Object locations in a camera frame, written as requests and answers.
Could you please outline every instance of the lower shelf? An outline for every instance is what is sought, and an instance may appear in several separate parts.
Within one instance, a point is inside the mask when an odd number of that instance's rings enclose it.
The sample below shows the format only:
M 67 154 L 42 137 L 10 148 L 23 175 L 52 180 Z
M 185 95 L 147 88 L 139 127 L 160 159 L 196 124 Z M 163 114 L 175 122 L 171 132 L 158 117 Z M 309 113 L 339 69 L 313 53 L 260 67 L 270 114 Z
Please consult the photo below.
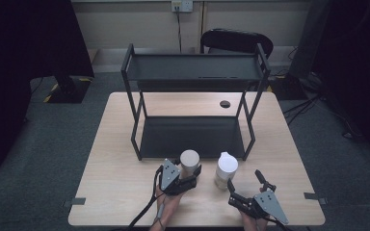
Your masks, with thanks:
M 187 150 L 201 158 L 219 158 L 228 152 L 245 156 L 236 116 L 149 116 L 145 120 L 142 158 L 178 158 Z

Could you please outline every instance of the cylindrical container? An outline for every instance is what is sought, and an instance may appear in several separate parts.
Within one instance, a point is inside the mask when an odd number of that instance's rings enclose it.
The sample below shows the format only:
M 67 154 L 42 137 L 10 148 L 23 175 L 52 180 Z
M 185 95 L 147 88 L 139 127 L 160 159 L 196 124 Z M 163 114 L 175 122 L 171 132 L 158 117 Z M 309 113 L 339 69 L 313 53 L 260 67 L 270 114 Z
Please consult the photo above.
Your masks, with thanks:
M 185 150 L 182 152 L 181 157 L 181 178 L 191 176 L 199 166 L 199 154 L 194 150 Z
M 227 189 L 227 180 L 233 179 L 238 166 L 236 158 L 227 152 L 221 153 L 215 175 L 215 184 L 219 189 Z

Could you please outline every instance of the gray carpet floor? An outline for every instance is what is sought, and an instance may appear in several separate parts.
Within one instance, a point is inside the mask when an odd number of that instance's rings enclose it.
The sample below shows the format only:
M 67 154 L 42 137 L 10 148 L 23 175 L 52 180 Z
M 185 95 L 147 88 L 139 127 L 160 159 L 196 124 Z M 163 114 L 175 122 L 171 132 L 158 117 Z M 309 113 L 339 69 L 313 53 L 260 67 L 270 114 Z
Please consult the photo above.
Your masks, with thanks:
M 81 104 L 43 103 L 55 83 L 51 77 L 31 82 L 37 90 L 28 121 L 0 167 L 0 230 L 111 229 L 70 226 L 63 204 L 77 192 L 108 96 L 123 90 L 122 81 L 118 73 L 97 73 Z M 279 104 L 287 110 L 302 102 Z M 297 116 L 290 130 L 314 190 L 328 201 L 324 225 L 290 228 L 370 230 L 369 144 L 343 138 L 342 119 L 323 100 Z

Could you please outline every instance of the beige cup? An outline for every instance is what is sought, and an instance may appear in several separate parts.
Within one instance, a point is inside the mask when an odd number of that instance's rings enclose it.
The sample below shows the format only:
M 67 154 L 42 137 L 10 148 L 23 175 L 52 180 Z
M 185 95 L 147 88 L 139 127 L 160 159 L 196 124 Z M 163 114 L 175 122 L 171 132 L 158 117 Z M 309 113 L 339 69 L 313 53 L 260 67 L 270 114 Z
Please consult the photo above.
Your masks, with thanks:
M 229 155 L 227 152 L 221 153 L 215 175 L 215 184 L 219 189 L 227 189 L 227 180 L 233 179 L 238 166 L 239 164 L 236 158 Z
M 194 150 L 185 150 L 181 157 L 181 178 L 191 176 L 199 166 L 199 154 Z

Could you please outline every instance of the wooden tabletop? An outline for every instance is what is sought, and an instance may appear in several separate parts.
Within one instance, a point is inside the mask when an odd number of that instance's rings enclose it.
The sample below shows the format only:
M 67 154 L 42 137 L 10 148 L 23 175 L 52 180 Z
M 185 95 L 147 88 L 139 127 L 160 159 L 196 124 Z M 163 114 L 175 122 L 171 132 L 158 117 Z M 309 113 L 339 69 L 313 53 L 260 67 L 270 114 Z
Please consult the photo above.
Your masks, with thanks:
M 240 97 L 241 93 L 228 92 L 150 92 L 145 94 L 145 102 L 148 113 L 155 116 L 234 115 Z M 246 97 L 251 103 L 255 93 L 248 92 Z M 221 108 L 222 100 L 229 101 L 231 107 Z M 133 124 L 127 94 L 112 93 L 76 194 L 86 201 L 72 206 L 68 217 L 71 225 L 126 226 L 150 200 L 155 171 L 164 160 L 138 161 L 130 141 Z M 247 134 L 243 124 L 242 121 L 242 133 Z M 325 217 L 318 201 L 304 198 L 304 193 L 314 190 L 272 93 L 261 96 L 252 125 L 256 141 L 248 159 L 239 160 L 233 178 L 236 192 L 244 197 L 259 193 L 261 185 L 254 175 L 259 169 L 266 180 L 277 186 L 276 196 L 290 225 L 323 224 Z M 140 129 L 136 138 L 139 144 L 141 134 Z M 182 197 L 169 226 L 242 226 L 237 209 L 227 204 L 229 192 L 215 186 L 217 160 L 202 159 L 200 163 L 198 185 Z M 137 225 L 149 226 L 155 216 L 156 203 Z

